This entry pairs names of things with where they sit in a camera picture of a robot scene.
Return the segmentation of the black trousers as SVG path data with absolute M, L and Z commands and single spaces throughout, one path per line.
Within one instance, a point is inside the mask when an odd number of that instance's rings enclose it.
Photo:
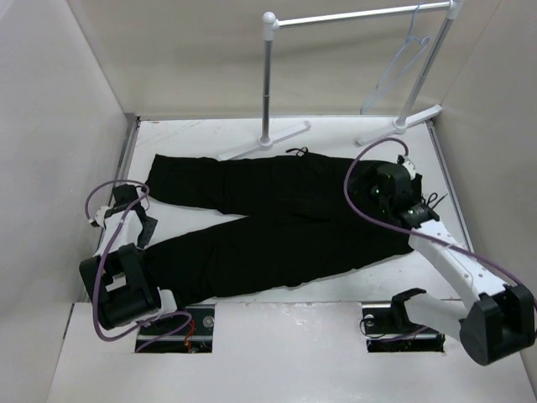
M 297 149 L 230 161 L 157 155 L 147 179 L 154 200 L 231 221 L 147 248 L 150 279 L 188 306 L 409 254 L 408 236 L 366 221 L 347 203 L 344 180 L 358 162 Z

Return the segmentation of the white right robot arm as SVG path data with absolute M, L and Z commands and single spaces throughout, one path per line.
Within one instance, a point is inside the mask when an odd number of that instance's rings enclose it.
M 404 164 L 383 163 L 366 175 L 351 170 L 343 185 L 350 208 L 381 228 L 402 233 L 451 285 L 461 306 L 419 288 L 391 300 L 389 322 L 399 332 L 431 328 L 457 340 L 470 358 L 486 366 L 534 345 L 535 298 L 518 281 L 508 284 L 492 264 L 465 250 L 421 195 L 421 176 Z

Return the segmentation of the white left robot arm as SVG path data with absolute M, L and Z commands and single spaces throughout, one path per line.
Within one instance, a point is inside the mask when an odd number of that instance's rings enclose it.
M 187 328 L 188 313 L 177 306 L 170 290 L 150 279 L 143 261 L 158 223 L 144 208 L 148 195 L 145 184 L 125 181 L 112 189 L 111 205 L 93 214 L 85 205 L 89 223 L 102 230 L 102 240 L 93 256 L 80 263 L 79 272 L 101 328 L 159 319 L 167 333 L 176 335 Z

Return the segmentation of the white clothes rack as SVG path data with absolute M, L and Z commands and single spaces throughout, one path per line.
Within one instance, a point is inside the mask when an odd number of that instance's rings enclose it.
M 410 1 L 397 7 L 299 18 L 266 11 L 258 21 L 263 45 L 260 120 L 234 148 L 217 155 L 233 160 L 306 133 L 319 116 L 360 116 L 360 107 L 401 48 L 419 3 L 414 32 L 430 36 L 429 47 L 412 69 L 373 109 L 378 128 L 356 133 L 354 143 L 404 134 L 438 116 L 437 101 L 418 102 L 441 46 L 456 21 L 461 1 Z

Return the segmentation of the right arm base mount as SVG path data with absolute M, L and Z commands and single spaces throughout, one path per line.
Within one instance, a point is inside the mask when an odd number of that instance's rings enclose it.
M 412 323 L 404 303 L 425 290 L 414 288 L 394 296 L 390 302 L 362 306 L 359 329 L 369 353 L 443 353 L 446 337 L 420 324 Z

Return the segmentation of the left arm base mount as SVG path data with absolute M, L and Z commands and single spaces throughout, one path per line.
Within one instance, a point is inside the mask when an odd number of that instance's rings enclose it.
M 211 353 L 215 305 L 188 306 L 185 316 L 159 319 L 138 331 L 135 353 Z

